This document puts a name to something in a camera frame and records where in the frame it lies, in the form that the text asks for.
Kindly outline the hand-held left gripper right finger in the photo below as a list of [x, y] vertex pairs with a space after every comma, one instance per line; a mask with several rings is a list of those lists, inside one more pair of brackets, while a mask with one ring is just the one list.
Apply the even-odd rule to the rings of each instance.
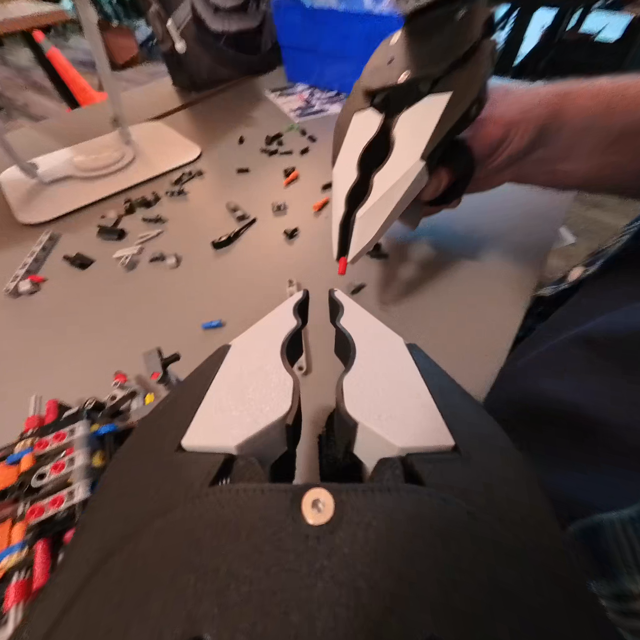
[[338, 289], [328, 293], [343, 366], [320, 434], [320, 478], [364, 481], [384, 459], [455, 450], [405, 340]]

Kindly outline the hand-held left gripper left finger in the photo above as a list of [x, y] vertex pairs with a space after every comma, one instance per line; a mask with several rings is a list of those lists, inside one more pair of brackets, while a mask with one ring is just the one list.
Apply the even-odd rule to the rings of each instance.
[[221, 364], [180, 441], [183, 450], [252, 458], [270, 480], [294, 480], [308, 307], [308, 290], [290, 290], [284, 302], [218, 350]]

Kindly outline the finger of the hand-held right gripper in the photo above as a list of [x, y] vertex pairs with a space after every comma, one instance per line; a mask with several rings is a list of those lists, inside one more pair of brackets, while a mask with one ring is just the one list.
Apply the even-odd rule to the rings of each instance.
[[371, 196], [377, 172], [394, 146], [397, 111], [386, 104], [356, 111], [333, 164], [332, 250], [334, 260], [350, 260], [357, 213]]
[[394, 146], [373, 180], [371, 196], [357, 213], [348, 264], [354, 264], [411, 209], [428, 181], [423, 157], [452, 92], [429, 94], [397, 114]]

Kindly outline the person's right forearm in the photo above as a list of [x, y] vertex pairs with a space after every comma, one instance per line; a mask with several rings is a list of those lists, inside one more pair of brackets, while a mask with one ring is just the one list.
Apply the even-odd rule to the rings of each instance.
[[639, 76], [558, 83], [552, 178], [563, 189], [639, 198]]

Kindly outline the lego instruction booklet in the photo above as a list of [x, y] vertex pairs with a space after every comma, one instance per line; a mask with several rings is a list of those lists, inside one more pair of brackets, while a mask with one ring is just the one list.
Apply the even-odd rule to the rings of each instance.
[[347, 98], [345, 93], [322, 90], [304, 83], [286, 84], [265, 90], [264, 94], [296, 124], [339, 114]]

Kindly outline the light grey lego piece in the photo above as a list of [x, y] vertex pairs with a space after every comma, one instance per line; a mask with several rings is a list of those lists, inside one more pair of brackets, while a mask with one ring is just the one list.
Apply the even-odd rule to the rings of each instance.
[[128, 273], [137, 268], [144, 249], [142, 244], [123, 248], [113, 254], [113, 259], [117, 262], [121, 270]]

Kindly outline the multicoloured lego technic assembly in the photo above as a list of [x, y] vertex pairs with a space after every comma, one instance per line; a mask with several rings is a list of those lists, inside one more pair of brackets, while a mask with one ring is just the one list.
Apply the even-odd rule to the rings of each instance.
[[51, 580], [116, 453], [180, 384], [172, 370], [180, 359], [150, 349], [142, 375], [116, 371], [107, 395], [75, 406], [31, 396], [22, 432], [1, 446], [2, 639]]

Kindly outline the scattered small black lego pieces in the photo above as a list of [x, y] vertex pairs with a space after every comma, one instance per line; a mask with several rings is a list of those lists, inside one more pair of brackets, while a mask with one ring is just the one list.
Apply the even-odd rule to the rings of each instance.
[[[300, 133], [305, 133], [306, 137], [310, 142], [316, 142], [317, 140], [316, 137], [313, 135], [307, 136], [306, 130], [304, 129], [301, 129]], [[274, 135], [267, 135], [263, 147], [260, 148], [260, 152], [265, 153], [267, 156], [292, 155], [293, 150], [282, 149], [282, 146], [284, 144], [282, 137], [283, 137], [283, 133], [281, 132], [277, 132]], [[306, 146], [300, 150], [300, 154], [304, 155], [308, 153], [308, 151], [309, 151], [309, 147]], [[296, 170], [296, 167], [294, 166], [285, 167], [284, 174], [283, 174], [284, 178], [293, 170]], [[247, 166], [241, 166], [236, 168], [236, 174], [238, 175], [248, 174], [249, 172], [250, 172], [250, 168]], [[184, 188], [185, 185], [189, 181], [203, 176], [203, 174], [204, 173], [201, 169], [188, 170], [188, 171], [182, 172], [179, 176], [177, 176], [172, 181], [171, 184], [173, 188], [167, 190], [165, 192], [165, 196], [170, 198], [184, 196], [185, 194], [187, 194]], [[329, 188], [331, 188], [331, 186], [332, 186], [331, 182], [324, 184], [321, 188], [322, 192], [328, 190]], [[98, 225], [97, 237], [105, 241], [123, 241], [124, 238], [126, 238], [127, 236], [127, 231], [126, 229], [121, 228], [120, 226], [122, 217], [123, 216], [126, 217], [130, 214], [135, 214], [138, 211], [144, 212], [148, 209], [152, 209], [160, 202], [160, 200], [161, 200], [161, 197], [156, 191], [152, 192], [152, 197], [150, 198], [146, 196], [140, 196], [139, 198], [125, 199], [124, 208], [121, 215], [116, 215], [115, 217], [111, 217], [111, 218], [106, 218], [103, 216], [105, 223]], [[160, 214], [154, 214], [151, 216], [149, 215], [142, 216], [141, 220], [143, 222], [153, 224], [153, 225], [164, 225], [166, 223], [166, 220]], [[287, 242], [292, 242], [300, 235], [300, 229], [299, 227], [286, 228], [283, 231], [283, 235]], [[388, 258], [388, 254], [383, 250], [380, 243], [375, 244], [373, 249], [369, 252], [368, 255], [370, 255], [370, 257], [373, 257], [375, 259]], [[74, 266], [75, 268], [78, 268], [78, 269], [88, 268], [94, 262], [93, 259], [90, 259], [89, 257], [81, 253], [76, 253], [73, 256], [66, 255], [64, 256], [63, 259], [66, 260], [69, 263], [69, 265]], [[362, 291], [365, 287], [366, 287], [366, 283], [357, 283], [355, 286], [351, 288], [349, 293], [357, 294], [360, 291]]]

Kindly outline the long grey lego beam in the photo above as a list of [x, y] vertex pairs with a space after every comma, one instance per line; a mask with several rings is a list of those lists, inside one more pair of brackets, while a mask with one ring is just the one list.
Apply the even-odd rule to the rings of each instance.
[[60, 240], [61, 234], [52, 230], [42, 233], [36, 243], [31, 247], [26, 256], [14, 271], [11, 278], [5, 284], [3, 293], [8, 297], [18, 297], [19, 284], [28, 279], [28, 276], [37, 275]]

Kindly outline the person's right hand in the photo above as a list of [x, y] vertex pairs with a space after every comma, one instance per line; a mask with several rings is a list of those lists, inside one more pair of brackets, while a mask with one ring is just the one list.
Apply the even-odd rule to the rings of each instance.
[[553, 102], [547, 84], [491, 84], [484, 110], [463, 135], [475, 162], [468, 187], [451, 203], [433, 205], [454, 181], [452, 169], [436, 169], [419, 197], [422, 215], [453, 209], [464, 196], [508, 183], [562, 189], [550, 176], [554, 151], [547, 148], [548, 135], [555, 137]]

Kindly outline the blue plastic bin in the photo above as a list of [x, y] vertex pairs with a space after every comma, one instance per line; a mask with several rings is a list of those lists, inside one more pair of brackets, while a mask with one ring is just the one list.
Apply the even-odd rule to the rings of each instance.
[[290, 83], [348, 94], [384, 39], [403, 25], [389, 1], [273, 1]]

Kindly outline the dark framed window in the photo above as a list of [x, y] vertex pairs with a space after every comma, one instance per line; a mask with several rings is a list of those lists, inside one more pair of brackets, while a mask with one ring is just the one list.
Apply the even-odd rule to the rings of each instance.
[[491, 1], [494, 75], [542, 81], [639, 71], [638, 1]]

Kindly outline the dark brown lever piece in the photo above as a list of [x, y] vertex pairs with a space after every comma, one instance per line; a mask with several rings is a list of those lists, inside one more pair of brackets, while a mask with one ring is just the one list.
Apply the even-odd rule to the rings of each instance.
[[253, 217], [247, 221], [245, 221], [240, 226], [233, 229], [233, 231], [220, 236], [217, 239], [211, 241], [211, 247], [214, 251], [222, 251], [231, 245], [235, 244], [255, 223], [257, 222], [257, 218]]

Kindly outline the black bag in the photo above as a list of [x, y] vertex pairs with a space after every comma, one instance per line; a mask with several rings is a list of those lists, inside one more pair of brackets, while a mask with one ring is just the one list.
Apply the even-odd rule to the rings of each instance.
[[201, 92], [282, 63], [270, 1], [144, 1], [173, 85]]

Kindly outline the person's dark navy shirt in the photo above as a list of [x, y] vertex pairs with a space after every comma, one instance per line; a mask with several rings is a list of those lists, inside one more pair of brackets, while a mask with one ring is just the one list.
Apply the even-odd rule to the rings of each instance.
[[484, 407], [567, 526], [639, 502], [639, 230], [545, 302]]

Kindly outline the white lamp stand base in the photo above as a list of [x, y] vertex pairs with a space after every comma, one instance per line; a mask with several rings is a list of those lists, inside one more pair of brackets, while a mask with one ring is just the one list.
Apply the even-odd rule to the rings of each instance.
[[127, 123], [97, 13], [89, 1], [76, 1], [75, 6], [108, 94], [111, 131], [27, 161], [1, 126], [1, 148], [13, 160], [1, 173], [1, 192], [23, 225], [55, 220], [183, 167], [202, 153], [197, 144], [162, 122]]

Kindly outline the orange traffic cone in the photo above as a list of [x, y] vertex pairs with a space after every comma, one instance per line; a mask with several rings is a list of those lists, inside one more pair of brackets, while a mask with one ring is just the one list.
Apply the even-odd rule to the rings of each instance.
[[44, 32], [34, 29], [30, 35], [49, 65], [46, 72], [52, 84], [61, 90], [61, 96], [70, 109], [85, 108], [107, 100], [107, 93], [94, 89]]

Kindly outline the wooden side table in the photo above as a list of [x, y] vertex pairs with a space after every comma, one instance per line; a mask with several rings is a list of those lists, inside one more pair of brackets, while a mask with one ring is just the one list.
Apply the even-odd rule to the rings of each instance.
[[1, 1], [1, 36], [30, 32], [73, 21], [57, 3], [48, 1]]

